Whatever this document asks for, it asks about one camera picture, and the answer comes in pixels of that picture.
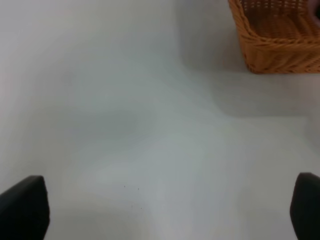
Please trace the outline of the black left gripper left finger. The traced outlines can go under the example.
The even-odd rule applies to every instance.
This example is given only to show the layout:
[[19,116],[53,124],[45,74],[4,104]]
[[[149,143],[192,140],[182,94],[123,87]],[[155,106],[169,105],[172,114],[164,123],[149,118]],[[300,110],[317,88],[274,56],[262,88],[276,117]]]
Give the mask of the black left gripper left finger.
[[45,179],[31,175],[0,195],[0,238],[43,240],[50,224]]

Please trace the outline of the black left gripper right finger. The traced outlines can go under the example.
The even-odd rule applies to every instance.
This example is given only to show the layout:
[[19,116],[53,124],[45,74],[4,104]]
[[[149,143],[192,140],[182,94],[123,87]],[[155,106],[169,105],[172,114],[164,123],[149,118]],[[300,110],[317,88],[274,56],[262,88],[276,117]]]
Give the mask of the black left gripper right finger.
[[298,240],[320,240],[320,178],[301,172],[295,181],[290,219]]

